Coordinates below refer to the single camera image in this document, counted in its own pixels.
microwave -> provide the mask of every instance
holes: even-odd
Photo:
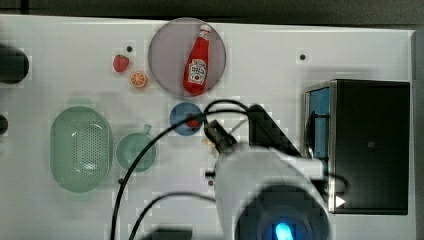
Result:
[[[408,214],[410,91],[352,79],[305,90],[302,155],[326,166],[329,212]]]

green cup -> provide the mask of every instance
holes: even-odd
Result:
[[[152,126],[146,124],[143,132],[128,134],[119,141],[116,148],[116,158],[121,167],[128,170],[138,154],[152,141],[152,137],[150,136],[151,128]],[[155,162],[156,156],[156,145],[153,145],[143,158],[141,158],[134,171],[143,172],[149,169]]]

ketchup bottle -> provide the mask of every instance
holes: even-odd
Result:
[[[184,70],[184,89],[193,94],[200,95],[206,87],[209,62],[209,34],[211,27],[200,26],[200,33],[191,50]]]

green basket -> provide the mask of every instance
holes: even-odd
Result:
[[[50,168],[60,186],[75,193],[96,188],[112,158],[112,132],[102,115],[77,106],[57,116],[50,132]]]

black cable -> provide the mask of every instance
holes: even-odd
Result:
[[[348,190],[350,189],[349,181],[345,177],[334,174],[334,173],[325,173],[324,175],[328,176],[328,177],[333,177],[335,179],[339,179],[340,181],[343,182],[343,184],[345,185],[345,188],[342,191],[343,195],[345,195],[348,192]]]
[[[237,105],[240,108],[242,108],[246,112],[246,114],[247,114],[247,111],[249,110],[249,108],[246,105],[244,105],[243,103],[241,103],[239,101],[232,100],[232,99],[218,99],[218,100],[215,100],[215,101],[212,101],[211,103],[209,103],[206,106],[205,110],[203,110],[203,112],[204,113],[208,113],[209,112],[209,109],[211,107],[213,107],[213,105],[218,104],[218,103],[231,103],[231,104]],[[203,124],[205,126],[207,126],[209,124],[208,123],[208,120],[206,119],[206,117],[203,119]]]
[[[136,168],[137,164],[140,162],[141,158],[144,156],[144,154],[146,154],[146,152],[163,136],[165,136],[167,133],[171,132],[172,130],[176,129],[177,127],[183,125],[184,123],[194,119],[197,119],[198,121],[201,121],[203,119],[206,118],[207,115],[213,115],[213,114],[217,114],[217,113],[240,113],[240,114],[245,114],[247,115],[246,112],[243,111],[239,111],[239,110],[234,110],[234,109],[222,109],[222,110],[216,110],[216,111],[211,111],[211,112],[205,112],[202,114],[196,114],[193,116],[190,116],[174,125],[172,125],[171,127],[167,128],[166,130],[164,130],[163,132],[161,132],[158,136],[156,136],[152,141],[150,141],[146,147],[144,147],[144,149],[140,152],[140,154],[138,154],[137,158],[134,160],[134,162],[131,164],[130,168],[128,169],[127,173],[125,174],[124,179],[122,179],[122,181],[120,180],[120,187],[119,187],[119,191],[118,191],[118,195],[116,196],[116,201],[115,201],[115,206],[113,209],[113,215],[112,215],[112,229],[111,229],[111,233],[110,233],[110,239],[114,240],[115,239],[115,231],[116,231],[116,220],[118,218],[118,211],[119,211],[119,206],[121,204],[121,198],[122,195],[124,193],[125,190],[125,186],[128,183],[129,178],[131,177],[132,172],[134,171],[134,169]]]
[[[134,227],[133,227],[133,229],[131,231],[131,235],[130,235],[129,240],[134,240],[135,234],[137,233],[137,230],[138,230],[138,227],[140,226],[141,221],[146,216],[146,214],[149,211],[149,209],[151,209],[155,203],[157,203],[158,201],[163,200],[165,198],[176,197],[176,196],[194,197],[194,198],[198,198],[198,199],[201,199],[201,200],[215,202],[215,198],[209,197],[209,196],[204,196],[204,195],[201,195],[201,194],[198,194],[198,193],[195,193],[195,192],[170,192],[170,193],[166,193],[166,194],[164,194],[162,196],[159,196],[159,197],[153,199],[149,203],[149,205],[147,205],[143,209],[143,212],[141,212],[140,216],[137,219],[137,222],[134,224]]]

